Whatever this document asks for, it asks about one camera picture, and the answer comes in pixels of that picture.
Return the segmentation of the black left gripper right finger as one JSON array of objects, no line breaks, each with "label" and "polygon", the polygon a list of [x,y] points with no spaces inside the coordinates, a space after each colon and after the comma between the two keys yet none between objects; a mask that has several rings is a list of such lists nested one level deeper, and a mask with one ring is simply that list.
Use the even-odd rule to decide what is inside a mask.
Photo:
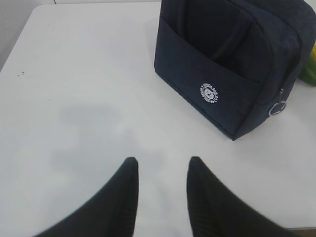
[{"label": "black left gripper right finger", "polygon": [[294,237],[232,193],[199,157],[187,173],[187,207],[195,237]]}]

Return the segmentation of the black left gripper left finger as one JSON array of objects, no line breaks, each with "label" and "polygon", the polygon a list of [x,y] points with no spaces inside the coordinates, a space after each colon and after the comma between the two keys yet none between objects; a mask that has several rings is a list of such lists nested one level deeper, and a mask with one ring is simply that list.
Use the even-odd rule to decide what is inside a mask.
[{"label": "black left gripper left finger", "polygon": [[126,158],[111,179],[83,206],[40,237],[131,237],[139,195],[138,161]]}]

